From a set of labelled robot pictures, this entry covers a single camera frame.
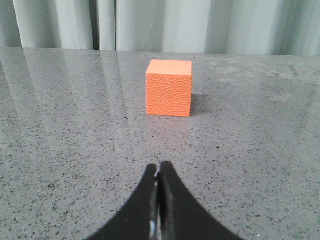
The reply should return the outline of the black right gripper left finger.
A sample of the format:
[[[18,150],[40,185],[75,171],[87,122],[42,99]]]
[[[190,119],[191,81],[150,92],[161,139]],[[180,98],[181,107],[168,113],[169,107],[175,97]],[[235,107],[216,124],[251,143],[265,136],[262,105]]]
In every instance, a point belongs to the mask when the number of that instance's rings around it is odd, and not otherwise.
[[[154,240],[158,221],[157,166],[147,165],[142,179],[119,212],[90,240]]]

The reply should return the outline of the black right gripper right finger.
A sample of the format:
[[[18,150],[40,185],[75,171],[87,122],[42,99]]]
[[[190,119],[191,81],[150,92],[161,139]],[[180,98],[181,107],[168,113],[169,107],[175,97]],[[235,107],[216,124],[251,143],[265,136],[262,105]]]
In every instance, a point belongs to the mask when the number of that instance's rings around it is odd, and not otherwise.
[[[192,196],[173,164],[160,165],[159,205],[164,240],[239,240],[216,221]]]

